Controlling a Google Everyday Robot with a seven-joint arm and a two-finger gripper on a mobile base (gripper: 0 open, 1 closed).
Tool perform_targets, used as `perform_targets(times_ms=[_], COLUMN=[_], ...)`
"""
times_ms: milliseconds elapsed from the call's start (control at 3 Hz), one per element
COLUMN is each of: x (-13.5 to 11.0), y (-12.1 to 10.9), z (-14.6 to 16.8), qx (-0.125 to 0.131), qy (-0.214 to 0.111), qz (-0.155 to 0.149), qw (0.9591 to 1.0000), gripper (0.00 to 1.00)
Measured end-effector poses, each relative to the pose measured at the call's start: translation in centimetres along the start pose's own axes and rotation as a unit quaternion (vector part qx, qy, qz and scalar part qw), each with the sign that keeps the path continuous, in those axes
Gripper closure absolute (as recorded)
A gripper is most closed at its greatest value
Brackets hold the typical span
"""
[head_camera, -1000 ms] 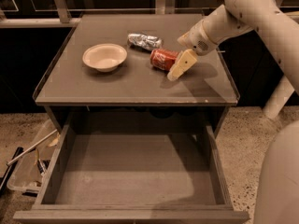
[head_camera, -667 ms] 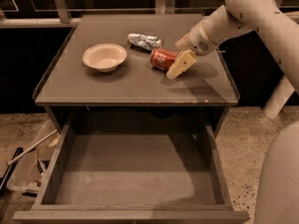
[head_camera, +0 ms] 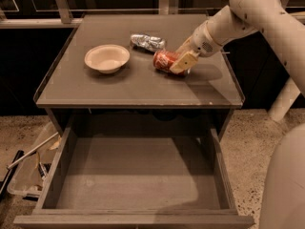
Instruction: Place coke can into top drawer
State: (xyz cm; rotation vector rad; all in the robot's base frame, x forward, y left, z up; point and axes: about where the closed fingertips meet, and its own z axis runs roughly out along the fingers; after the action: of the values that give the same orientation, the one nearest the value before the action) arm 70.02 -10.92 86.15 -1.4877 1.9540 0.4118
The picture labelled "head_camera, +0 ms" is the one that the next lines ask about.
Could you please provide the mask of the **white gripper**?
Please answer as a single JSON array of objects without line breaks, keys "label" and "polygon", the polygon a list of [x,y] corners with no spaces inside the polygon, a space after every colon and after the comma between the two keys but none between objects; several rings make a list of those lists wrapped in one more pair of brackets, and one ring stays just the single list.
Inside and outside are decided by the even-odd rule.
[{"label": "white gripper", "polygon": [[222,46],[216,43],[208,31],[208,22],[198,26],[191,37],[175,51],[181,55],[170,66],[170,71],[175,74],[182,73],[198,62],[199,55],[210,57],[219,52]]}]

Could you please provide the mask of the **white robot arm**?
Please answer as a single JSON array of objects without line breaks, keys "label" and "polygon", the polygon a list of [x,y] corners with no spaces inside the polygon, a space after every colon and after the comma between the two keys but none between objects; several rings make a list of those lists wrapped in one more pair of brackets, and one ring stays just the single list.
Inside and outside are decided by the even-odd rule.
[{"label": "white robot arm", "polygon": [[[280,0],[229,0],[229,5],[195,29],[178,48],[170,67],[182,73],[200,56],[260,31],[300,91],[305,94],[305,28]],[[283,136],[271,157],[264,185],[259,229],[305,229],[305,124]]]}]

